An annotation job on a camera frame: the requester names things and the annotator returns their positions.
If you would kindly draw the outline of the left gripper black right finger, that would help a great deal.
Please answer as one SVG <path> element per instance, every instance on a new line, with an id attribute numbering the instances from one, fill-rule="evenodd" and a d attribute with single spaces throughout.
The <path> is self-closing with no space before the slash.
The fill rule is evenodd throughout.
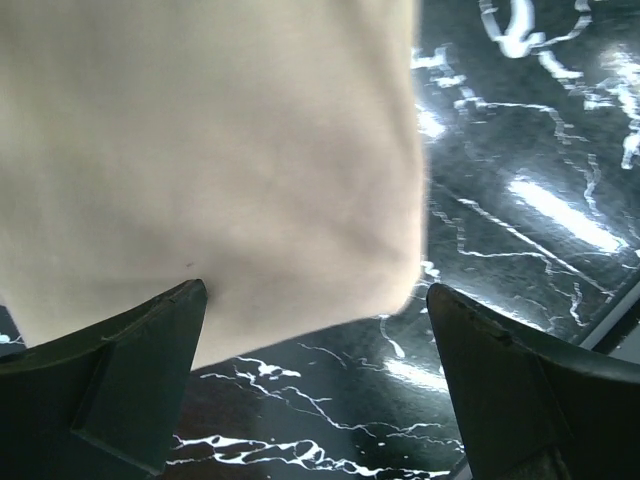
<path id="1" fill-rule="evenodd" d="M 638 365 L 444 284 L 426 304 L 473 478 L 638 478 Z"/>

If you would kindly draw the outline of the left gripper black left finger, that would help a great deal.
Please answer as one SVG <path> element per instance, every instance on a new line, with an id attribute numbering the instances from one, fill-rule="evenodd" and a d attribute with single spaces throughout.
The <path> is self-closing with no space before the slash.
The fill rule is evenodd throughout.
<path id="1" fill-rule="evenodd" d="M 154 479 L 166 465 L 208 294 L 184 282 L 1 359 L 4 479 Z"/>

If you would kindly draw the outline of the beige t shirt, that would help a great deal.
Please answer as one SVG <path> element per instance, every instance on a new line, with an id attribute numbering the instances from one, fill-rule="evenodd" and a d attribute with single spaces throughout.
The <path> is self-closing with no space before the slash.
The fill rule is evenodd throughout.
<path id="1" fill-rule="evenodd" d="M 36 346 L 189 279 L 212 365 L 403 310 L 416 1 L 5 1 L 1 301 Z"/>

